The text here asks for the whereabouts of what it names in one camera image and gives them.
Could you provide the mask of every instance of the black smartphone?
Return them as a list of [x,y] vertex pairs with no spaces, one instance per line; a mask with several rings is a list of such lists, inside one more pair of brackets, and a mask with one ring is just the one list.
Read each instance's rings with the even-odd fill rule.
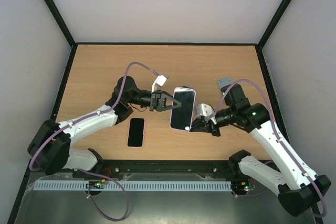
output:
[[128,147],[142,147],[145,133],[145,119],[131,118],[130,128],[128,130]]
[[189,131],[193,120],[196,91],[190,88],[175,88],[173,97],[181,102],[181,107],[172,109],[170,127],[176,130]]

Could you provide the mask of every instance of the black wire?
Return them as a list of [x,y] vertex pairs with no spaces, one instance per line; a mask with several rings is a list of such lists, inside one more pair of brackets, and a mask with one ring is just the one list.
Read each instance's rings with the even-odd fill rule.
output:
[[144,111],[147,109],[147,107],[142,107],[142,108],[145,108],[145,109],[144,109],[144,110],[139,110],[137,107],[134,107],[132,104],[130,104],[130,106],[131,106],[132,108],[134,108],[134,109],[140,111],[140,112],[144,112]]

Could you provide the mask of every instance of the perforated metal strip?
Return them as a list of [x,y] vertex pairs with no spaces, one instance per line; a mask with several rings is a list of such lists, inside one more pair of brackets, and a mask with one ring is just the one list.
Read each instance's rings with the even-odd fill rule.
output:
[[[122,181],[126,191],[231,191],[231,182],[162,182],[162,181]],[[88,181],[39,180],[33,190],[82,191],[88,188]],[[113,182],[92,190],[121,191]]]

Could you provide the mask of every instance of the wooden tabletop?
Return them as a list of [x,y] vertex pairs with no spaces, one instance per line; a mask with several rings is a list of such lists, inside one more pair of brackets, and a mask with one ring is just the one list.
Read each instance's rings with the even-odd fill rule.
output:
[[[166,73],[169,78],[162,90],[170,94],[175,87],[195,89],[195,104],[217,106],[221,99],[219,78],[250,79],[267,92],[253,46],[79,45],[57,121],[74,119],[105,104],[132,61]],[[140,66],[132,66],[129,75],[138,88],[147,90],[151,90],[156,77]],[[242,87],[251,104],[262,101],[253,86],[243,83]],[[131,118],[145,118],[141,148],[127,147]],[[134,110],[121,124],[91,134],[74,147],[93,148],[104,159],[226,160],[242,149],[258,159],[269,159],[253,137],[233,126],[221,128],[221,137],[214,137],[208,133],[173,130],[169,120],[170,111]]]

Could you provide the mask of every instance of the white wall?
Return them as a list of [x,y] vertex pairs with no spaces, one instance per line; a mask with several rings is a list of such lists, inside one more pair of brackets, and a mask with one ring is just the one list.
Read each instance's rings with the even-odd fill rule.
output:
[[333,183],[327,224],[336,219],[335,13],[335,0],[293,0],[264,48],[292,145]]
[[0,223],[7,223],[70,47],[43,0],[0,0],[0,24]]
[[281,0],[54,0],[75,41],[258,43]]

